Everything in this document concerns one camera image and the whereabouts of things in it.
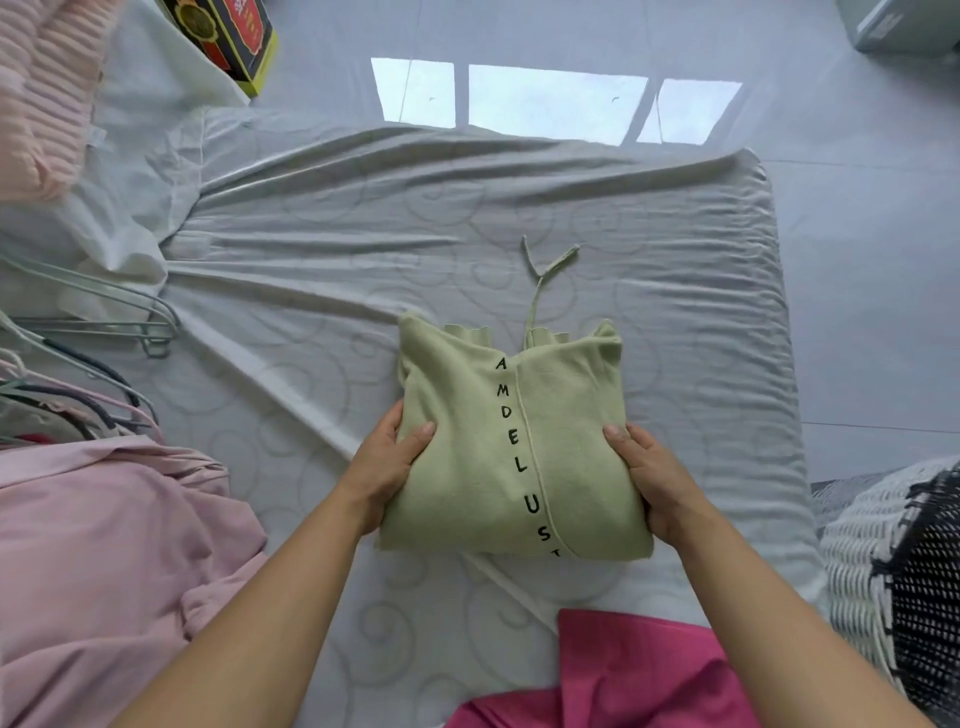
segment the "folded green sweater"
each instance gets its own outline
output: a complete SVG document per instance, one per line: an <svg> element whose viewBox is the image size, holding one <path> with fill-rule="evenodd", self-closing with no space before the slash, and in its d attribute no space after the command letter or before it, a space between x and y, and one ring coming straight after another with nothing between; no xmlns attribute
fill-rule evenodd
<svg viewBox="0 0 960 728"><path fill-rule="evenodd" d="M577 341L533 326L542 287L577 250L538 274L513 356L488 328L400 317L398 434L427 421L437 434L387 507L380 547L616 561L653 551L642 500L602 432L626 421L620 337L609 321Z"/></svg>

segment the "white bed sheet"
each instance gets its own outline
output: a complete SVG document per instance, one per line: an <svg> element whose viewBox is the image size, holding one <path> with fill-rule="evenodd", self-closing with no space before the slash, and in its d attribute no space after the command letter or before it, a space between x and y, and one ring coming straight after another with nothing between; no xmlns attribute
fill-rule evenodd
<svg viewBox="0 0 960 728"><path fill-rule="evenodd" d="M582 246L539 322L572 335L617 324L629 417L826 612L772 196L754 155L656 168L584 142L256 111L211 112L204 127L204 191L164 249L184 340L165 360L110 361L155 399L172 442L230 467L271 549L400 395L401 311L520 346L535 287L526 234L538 262ZM632 564L481 564L488 573L457 554L362 544L300 724L434 726L469 697L553 684L562 606L706 624L663 544Z"/></svg>

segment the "pink garment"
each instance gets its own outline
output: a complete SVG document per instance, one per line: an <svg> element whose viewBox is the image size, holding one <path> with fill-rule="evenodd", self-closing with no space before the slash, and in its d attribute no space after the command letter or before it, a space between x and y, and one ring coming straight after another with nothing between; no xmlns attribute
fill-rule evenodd
<svg viewBox="0 0 960 728"><path fill-rule="evenodd" d="M0 0L0 202L50 199L84 164L123 0Z"/></svg>
<svg viewBox="0 0 960 728"><path fill-rule="evenodd" d="M223 465L144 436L0 452L0 726L107 725L266 557Z"/></svg>
<svg viewBox="0 0 960 728"><path fill-rule="evenodd" d="M759 728L705 627L561 610L560 686L462 705L446 728Z"/></svg>

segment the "red and yellow box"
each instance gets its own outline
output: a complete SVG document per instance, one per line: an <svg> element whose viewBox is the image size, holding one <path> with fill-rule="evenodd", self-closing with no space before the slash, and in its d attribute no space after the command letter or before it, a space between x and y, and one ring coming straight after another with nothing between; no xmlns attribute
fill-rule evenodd
<svg viewBox="0 0 960 728"><path fill-rule="evenodd" d="M257 96L276 49L260 0L157 0L174 23L248 96Z"/></svg>

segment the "laundry basket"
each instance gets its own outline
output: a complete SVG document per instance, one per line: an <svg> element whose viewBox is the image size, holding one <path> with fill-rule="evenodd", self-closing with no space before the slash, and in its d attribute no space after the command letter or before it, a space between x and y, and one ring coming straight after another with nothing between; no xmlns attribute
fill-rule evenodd
<svg viewBox="0 0 960 728"><path fill-rule="evenodd" d="M835 516L821 541L833 628L937 725L960 725L960 457L834 481L814 502Z"/></svg>

